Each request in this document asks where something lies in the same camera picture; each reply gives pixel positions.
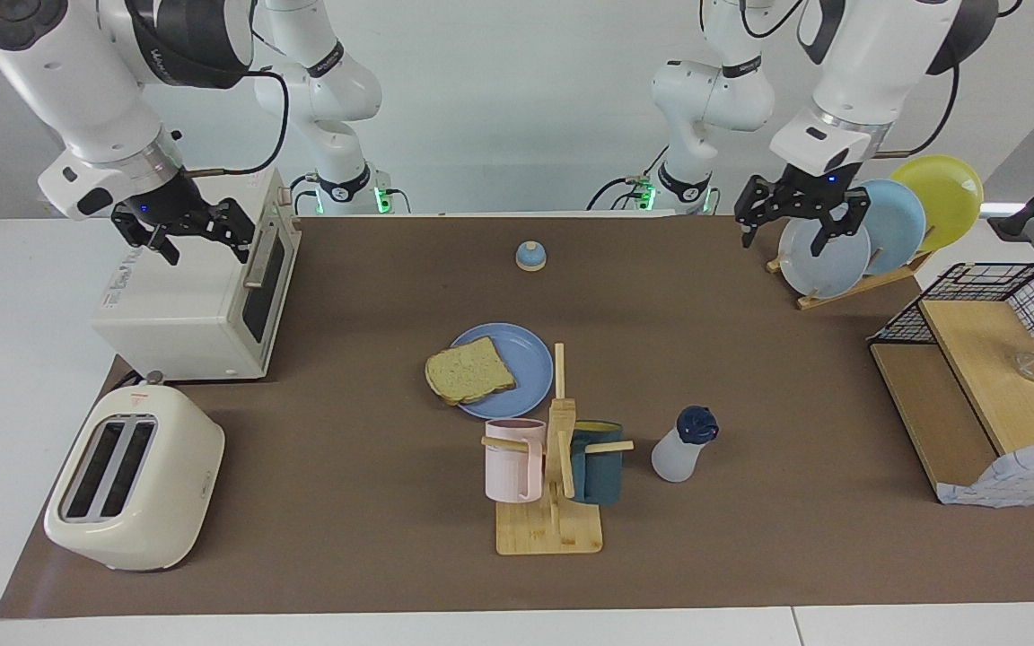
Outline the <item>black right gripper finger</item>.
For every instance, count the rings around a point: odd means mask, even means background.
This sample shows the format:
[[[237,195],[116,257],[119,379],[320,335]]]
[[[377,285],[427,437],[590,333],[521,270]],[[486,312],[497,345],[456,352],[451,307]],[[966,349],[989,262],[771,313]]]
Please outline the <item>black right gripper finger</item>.
[[[229,247],[238,262],[248,262],[254,236],[255,223],[237,199],[221,199],[216,205],[206,205],[202,237]]]
[[[163,225],[156,226],[154,230],[147,230],[134,215],[112,215],[112,224],[127,245],[146,247],[160,254],[170,266],[176,266],[180,262],[180,251],[169,239]]]

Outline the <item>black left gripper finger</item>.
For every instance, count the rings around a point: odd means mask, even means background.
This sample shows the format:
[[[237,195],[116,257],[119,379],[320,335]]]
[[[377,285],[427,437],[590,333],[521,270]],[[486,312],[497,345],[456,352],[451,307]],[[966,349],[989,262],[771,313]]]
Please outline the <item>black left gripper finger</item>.
[[[779,181],[767,180],[760,175],[752,175],[747,181],[734,204],[734,220],[740,226],[741,245],[746,249],[758,236],[760,226],[780,218],[780,215],[772,215],[772,209],[778,207],[776,199],[783,188]]]
[[[863,187],[849,188],[841,196],[817,202],[813,216],[818,220],[820,230],[810,244],[812,256],[820,257],[825,246],[838,237],[854,236],[861,228],[870,205],[869,193]]]

